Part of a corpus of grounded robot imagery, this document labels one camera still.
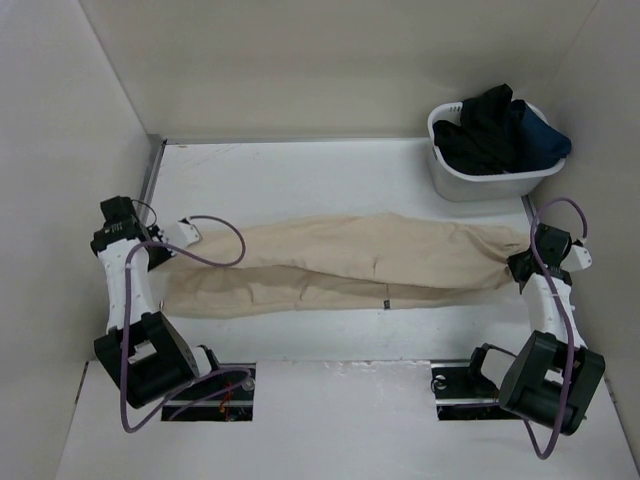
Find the beige trousers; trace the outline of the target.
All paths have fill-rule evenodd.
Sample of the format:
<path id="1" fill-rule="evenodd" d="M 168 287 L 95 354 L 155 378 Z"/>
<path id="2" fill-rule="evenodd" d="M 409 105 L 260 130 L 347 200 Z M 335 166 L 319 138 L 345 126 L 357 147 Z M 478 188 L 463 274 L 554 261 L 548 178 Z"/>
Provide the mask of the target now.
<path id="1" fill-rule="evenodd" d="M 466 302 L 511 283 L 510 256 L 529 246 L 507 226 L 383 213 L 306 217 L 247 228 L 241 262 L 211 267 L 178 256 L 163 307 L 184 318 L 284 311 L 413 309 Z"/>

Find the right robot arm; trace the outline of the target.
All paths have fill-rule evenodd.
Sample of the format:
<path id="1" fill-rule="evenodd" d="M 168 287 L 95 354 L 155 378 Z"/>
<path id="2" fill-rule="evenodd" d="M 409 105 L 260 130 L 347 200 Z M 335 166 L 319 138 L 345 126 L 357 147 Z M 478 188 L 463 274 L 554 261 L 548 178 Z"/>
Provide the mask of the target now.
<path id="1" fill-rule="evenodd" d="M 478 404 L 473 419 L 515 418 L 552 429 L 562 416 L 560 433 L 574 434 L 604 374 L 604 357 L 586 346 L 578 333 L 570 296 L 572 271 L 591 258 L 568 232 L 541 224 L 535 246 L 508 258 L 519 286 L 532 333 L 506 371 L 494 404 Z"/>

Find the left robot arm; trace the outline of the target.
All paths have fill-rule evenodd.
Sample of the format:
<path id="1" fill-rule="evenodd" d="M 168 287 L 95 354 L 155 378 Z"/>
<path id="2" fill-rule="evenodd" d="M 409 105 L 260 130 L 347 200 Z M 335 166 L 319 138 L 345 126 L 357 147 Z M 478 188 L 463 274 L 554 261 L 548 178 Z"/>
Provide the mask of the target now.
<path id="1" fill-rule="evenodd" d="M 217 358 L 206 346 L 193 351 L 171 325 L 149 276 L 175 255 L 166 243 L 184 249 L 200 232 L 186 219 L 147 226 L 129 197 L 105 200 L 100 209 L 105 222 L 90 246 L 105 269 L 110 309 L 106 334 L 94 341 L 98 360 L 136 409 L 189 384 L 202 398 L 216 397 L 225 377 Z"/>

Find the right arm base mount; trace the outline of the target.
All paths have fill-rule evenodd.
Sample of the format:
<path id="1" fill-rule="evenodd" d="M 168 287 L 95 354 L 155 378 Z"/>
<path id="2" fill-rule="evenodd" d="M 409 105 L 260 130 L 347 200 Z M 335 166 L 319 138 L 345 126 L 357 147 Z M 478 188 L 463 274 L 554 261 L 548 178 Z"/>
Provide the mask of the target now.
<path id="1" fill-rule="evenodd" d="M 441 421 L 518 420 L 498 405 L 498 387 L 470 372 L 467 361 L 430 364 L 430 388 Z"/>

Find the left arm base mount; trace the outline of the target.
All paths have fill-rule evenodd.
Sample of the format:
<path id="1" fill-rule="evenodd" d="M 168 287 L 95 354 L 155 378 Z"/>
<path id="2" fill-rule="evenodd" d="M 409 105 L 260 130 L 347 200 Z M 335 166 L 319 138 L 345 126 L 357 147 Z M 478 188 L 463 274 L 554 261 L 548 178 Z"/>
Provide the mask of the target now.
<path id="1" fill-rule="evenodd" d="M 162 422 L 250 422 L 256 365 L 222 365 L 231 372 L 191 386 L 161 410 Z"/>

